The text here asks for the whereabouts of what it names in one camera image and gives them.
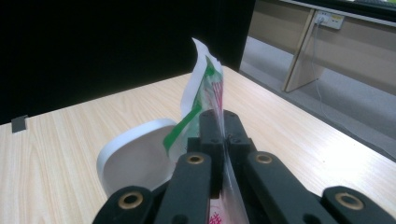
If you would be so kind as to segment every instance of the black backdrop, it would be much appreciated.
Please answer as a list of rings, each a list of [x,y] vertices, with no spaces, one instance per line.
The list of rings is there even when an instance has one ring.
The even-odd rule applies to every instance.
[[[0,124],[189,73],[206,43],[241,63],[254,0],[3,3]]]

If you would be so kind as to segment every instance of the desk leg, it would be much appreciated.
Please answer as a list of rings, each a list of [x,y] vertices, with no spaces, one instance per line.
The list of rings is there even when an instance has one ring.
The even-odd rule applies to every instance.
[[[289,72],[283,84],[282,91],[294,91],[303,85],[314,81],[321,75],[324,68],[315,64],[315,74],[312,70],[311,60],[313,50],[313,41],[311,40],[312,32],[315,27],[315,16],[317,11],[311,9],[306,19],[305,27],[300,36],[297,50],[294,53],[293,60],[289,67]]]

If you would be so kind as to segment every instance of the gray floor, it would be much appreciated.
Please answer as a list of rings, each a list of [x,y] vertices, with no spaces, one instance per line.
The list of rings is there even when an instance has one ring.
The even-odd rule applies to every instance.
[[[291,59],[291,54],[249,37],[240,72],[396,161],[396,96],[328,69],[319,80],[283,92]]]

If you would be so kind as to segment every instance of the white plate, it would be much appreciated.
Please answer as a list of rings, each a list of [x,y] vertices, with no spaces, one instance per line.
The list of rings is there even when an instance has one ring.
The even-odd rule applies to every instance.
[[[128,186],[154,190],[171,178],[175,164],[166,156],[163,139],[175,125],[171,119],[156,119],[103,147],[96,169],[107,197]]]

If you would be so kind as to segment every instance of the light wood tabletop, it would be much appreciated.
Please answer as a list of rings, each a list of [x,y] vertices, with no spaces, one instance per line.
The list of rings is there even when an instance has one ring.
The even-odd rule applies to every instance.
[[[396,163],[263,87],[224,69],[224,108],[236,113],[258,150],[277,155],[321,195],[346,186],[396,217]],[[190,75],[0,126],[0,223],[91,223],[106,201],[96,173],[102,147],[145,122],[180,121]]]

